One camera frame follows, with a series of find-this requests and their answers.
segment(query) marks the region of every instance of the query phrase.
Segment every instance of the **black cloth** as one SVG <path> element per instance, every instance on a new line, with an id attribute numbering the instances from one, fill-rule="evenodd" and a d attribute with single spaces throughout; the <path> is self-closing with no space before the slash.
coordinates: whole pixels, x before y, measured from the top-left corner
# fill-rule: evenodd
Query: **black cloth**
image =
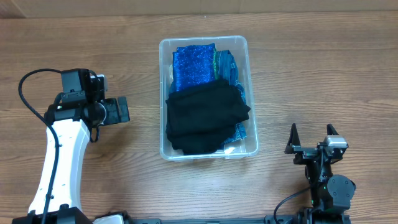
<path id="1" fill-rule="evenodd" d="M 166 103 L 167 139 L 184 154 L 215 152 L 249 119 L 241 92 L 224 79 L 171 93 Z"/>

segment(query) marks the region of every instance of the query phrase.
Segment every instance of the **clothing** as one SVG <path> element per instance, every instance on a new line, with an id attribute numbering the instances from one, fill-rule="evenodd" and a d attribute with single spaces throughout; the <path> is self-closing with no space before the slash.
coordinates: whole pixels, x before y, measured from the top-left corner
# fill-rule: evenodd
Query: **clothing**
<path id="1" fill-rule="evenodd" d="M 216 45 L 190 45 L 173 52 L 173 82 L 170 92 L 216 80 Z"/>
<path id="2" fill-rule="evenodd" d="M 238 81 L 238 68 L 235 63 L 235 59 L 229 50 L 223 50 L 216 53 L 216 69 L 217 77 L 224 78 L 229 81 L 230 85 L 235 85 L 241 92 L 241 97 L 246 104 L 246 97 L 244 94 L 244 88 Z M 226 139 L 223 144 L 231 143 L 247 137 L 246 130 L 242 123 L 235 124 L 235 133 Z"/>
<path id="3" fill-rule="evenodd" d="M 166 103 L 167 139 L 185 154 L 215 152 L 236 123 L 249 119 L 250 107 L 225 79 L 171 93 Z"/>

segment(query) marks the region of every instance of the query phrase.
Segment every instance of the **wooden table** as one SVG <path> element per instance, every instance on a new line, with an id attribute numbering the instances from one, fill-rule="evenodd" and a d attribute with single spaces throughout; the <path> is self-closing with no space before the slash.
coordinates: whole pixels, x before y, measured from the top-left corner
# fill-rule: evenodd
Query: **wooden table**
<path id="1" fill-rule="evenodd" d="M 243 35 L 248 40 L 260 153 L 237 160 L 169 162 L 159 155 L 159 42 L 169 37 Z M 131 121 L 101 130 L 83 163 L 81 202 L 93 218 L 233 218 L 271 214 L 308 185 L 284 154 L 290 125 L 314 146 L 326 124 L 349 142 L 333 165 L 357 185 L 354 223 L 398 218 L 398 12 L 0 20 L 0 223 L 27 214 L 42 171 L 45 126 L 17 84 L 37 68 L 106 74 L 108 97 L 127 96 Z M 24 84 L 44 113 L 62 89 L 42 73 Z M 309 194 L 279 213 L 310 205 Z"/>

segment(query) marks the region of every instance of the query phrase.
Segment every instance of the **table surface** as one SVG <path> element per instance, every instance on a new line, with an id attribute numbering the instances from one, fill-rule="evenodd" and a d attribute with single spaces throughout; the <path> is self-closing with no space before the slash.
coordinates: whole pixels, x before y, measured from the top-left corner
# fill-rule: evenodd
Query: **table surface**
<path id="1" fill-rule="evenodd" d="M 398 218 L 398 12 L 0 20 L 0 223 L 27 214 L 42 171 L 45 126 L 17 94 L 37 68 L 106 74 L 108 97 L 124 95 L 131 121 L 102 128 L 86 149 L 84 213 L 127 210 L 136 218 L 234 218 L 272 214 L 308 183 L 284 154 L 290 126 L 314 146 L 332 123 L 348 143 L 334 174 L 353 180 L 354 223 Z M 259 154 L 237 160 L 165 161 L 159 155 L 159 42 L 243 35 L 248 41 Z M 24 84 L 44 113 L 59 75 Z M 279 210 L 295 213 L 309 194 Z"/>

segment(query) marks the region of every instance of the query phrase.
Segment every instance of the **plastic bin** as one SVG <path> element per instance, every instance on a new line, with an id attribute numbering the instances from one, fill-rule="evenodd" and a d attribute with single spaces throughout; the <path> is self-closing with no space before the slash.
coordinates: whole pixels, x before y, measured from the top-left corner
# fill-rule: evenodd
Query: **plastic bin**
<path id="1" fill-rule="evenodd" d="M 177 47 L 188 45 L 216 44 L 217 51 L 230 50 L 239 69 L 239 81 L 246 93 L 246 103 L 251 107 L 250 119 L 243 122 L 247 138 L 224 145 L 224 149 L 212 154 L 184 156 L 182 150 L 174 150 L 165 133 L 167 122 L 167 104 L 170 85 L 173 81 L 173 55 Z M 242 36 L 227 37 L 196 37 L 164 39 L 159 44 L 159 70 L 160 70 L 160 155 L 169 161 L 184 161 L 204 158 L 240 159 L 254 156 L 258 153 L 259 143 L 256 127 L 256 114 L 254 107 L 253 88 L 251 83 L 248 43 Z"/>

